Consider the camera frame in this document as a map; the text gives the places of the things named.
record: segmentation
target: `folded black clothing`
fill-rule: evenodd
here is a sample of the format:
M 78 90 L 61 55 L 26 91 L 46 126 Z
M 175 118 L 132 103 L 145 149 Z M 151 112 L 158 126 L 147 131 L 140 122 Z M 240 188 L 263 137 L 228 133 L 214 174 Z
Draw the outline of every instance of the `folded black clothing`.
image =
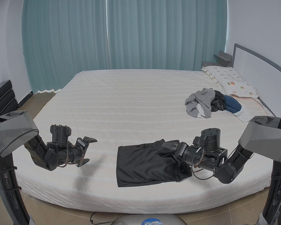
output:
M 133 187 L 182 181 L 191 170 L 168 148 L 164 139 L 154 143 L 120 146 L 117 153 L 116 178 L 118 187 Z
M 215 93 L 215 98 L 211 101 L 211 112 L 224 111 L 226 107 L 225 96 L 216 90 Z

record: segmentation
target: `white label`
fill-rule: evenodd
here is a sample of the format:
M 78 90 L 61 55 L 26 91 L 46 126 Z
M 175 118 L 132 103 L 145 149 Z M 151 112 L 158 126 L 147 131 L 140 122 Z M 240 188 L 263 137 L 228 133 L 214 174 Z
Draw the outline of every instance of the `white label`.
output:
M 84 144 L 80 139 L 77 139 L 77 141 L 78 141 L 81 145 L 83 145 L 83 147 L 85 147 L 85 144 Z
M 184 144 L 184 145 L 183 145 L 183 147 L 182 147 L 182 149 L 181 149 L 181 151 L 180 151 L 180 156 L 182 156 L 182 154 L 183 154 L 183 152 L 184 152 L 186 146 L 187 146 L 187 144 Z

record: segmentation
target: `bed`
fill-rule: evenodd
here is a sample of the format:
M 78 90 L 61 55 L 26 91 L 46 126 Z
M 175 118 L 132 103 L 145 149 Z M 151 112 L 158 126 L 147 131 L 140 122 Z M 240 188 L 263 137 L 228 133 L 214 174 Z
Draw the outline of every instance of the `bed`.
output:
M 233 66 L 242 74 L 239 68 L 245 68 L 245 62 L 255 64 L 247 60 L 247 54 L 252 56 L 239 48 L 234 56 Z M 255 65 L 262 70 L 260 62 Z M 52 124 L 68 125 L 72 129 L 69 137 L 72 143 L 77 137 L 96 138 L 98 142 L 90 144 L 86 153 L 90 161 L 80 168 L 68 165 L 50 172 L 35 166 L 28 151 L 21 146 L 13 154 L 19 185 L 27 194 L 60 206 L 119 213 L 194 212 L 263 190 L 270 185 L 272 160 L 258 154 L 227 185 L 214 177 L 201 181 L 192 176 L 178 183 L 118 188 L 118 146 L 151 143 L 162 138 L 192 143 L 195 136 L 209 127 L 221 129 L 221 146 L 227 148 L 228 153 L 237 146 L 247 123 L 232 113 L 214 112 L 208 119 L 193 118 L 186 113 L 185 99 L 204 87 L 218 90 L 201 71 L 127 69 L 76 74 L 34 121 L 45 142 L 51 141 L 49 127 Z M 264 90 L 257 88 L 257 91 L 264 105 L 250 98 L 240 99 L 251 115 L 280 114 L 278 108 L 269 107 L 272 104 L 267 95 L 264 101 Z M 198 176 L 205 178 L 210 174 L 202 171 Z

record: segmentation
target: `teal curtain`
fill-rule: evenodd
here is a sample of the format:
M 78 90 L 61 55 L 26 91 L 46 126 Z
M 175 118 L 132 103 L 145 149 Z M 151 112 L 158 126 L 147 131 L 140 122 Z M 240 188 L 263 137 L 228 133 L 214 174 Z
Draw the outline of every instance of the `teal curtain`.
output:
M 111 69 L 200 70 L 224 51 L 227 0 L 108 0 Z
M 24 0 L 22 41 L 33 92 L 109 69 L 105 0 Z

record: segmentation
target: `floral pillow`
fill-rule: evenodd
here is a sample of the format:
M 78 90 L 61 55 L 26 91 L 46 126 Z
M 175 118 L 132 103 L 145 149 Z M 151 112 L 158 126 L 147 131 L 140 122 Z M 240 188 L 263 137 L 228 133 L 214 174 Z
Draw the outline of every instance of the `floral pillow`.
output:
M 206 66 L 205 71 L 225 95 L 258 98 L 253 86 L 243 80 L 232 67 Z

